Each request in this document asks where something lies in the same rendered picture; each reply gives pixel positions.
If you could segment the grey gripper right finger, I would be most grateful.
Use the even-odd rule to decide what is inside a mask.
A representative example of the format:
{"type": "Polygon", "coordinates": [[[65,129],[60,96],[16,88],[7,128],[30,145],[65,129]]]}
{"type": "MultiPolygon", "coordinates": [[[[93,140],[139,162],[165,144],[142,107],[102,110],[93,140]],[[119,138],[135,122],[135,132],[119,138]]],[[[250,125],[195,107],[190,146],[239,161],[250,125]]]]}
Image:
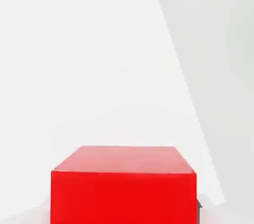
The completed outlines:
{"type": "Polygon", "coordinates": [[[198,193],[199,224],[236,224],[236,216],[223,205],[214,204],[205,194],[198,193]]]}

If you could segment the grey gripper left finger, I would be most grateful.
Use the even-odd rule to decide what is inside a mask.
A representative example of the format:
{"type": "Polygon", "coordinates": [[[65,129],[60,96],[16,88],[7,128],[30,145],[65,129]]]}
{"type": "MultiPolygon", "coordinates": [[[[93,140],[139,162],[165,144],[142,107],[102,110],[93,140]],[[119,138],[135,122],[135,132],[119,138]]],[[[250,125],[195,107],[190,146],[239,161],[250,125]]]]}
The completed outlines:
{"type": "Polygon", "coordinates": [[[11,224],[50,224],[50,198],[39,207],[18,214],[11,224]]]}

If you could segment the small red cube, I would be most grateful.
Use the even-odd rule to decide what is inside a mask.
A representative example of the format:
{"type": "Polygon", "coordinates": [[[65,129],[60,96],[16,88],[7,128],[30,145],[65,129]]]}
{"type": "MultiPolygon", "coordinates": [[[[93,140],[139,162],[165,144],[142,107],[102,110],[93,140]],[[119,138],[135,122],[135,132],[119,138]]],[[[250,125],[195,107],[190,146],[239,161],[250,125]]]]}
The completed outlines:
{"type": "Polygon", "coordinates": [[[50,224],[197,224],[196,188],[175,147],[82,146],[51,172],[50,224]]]}

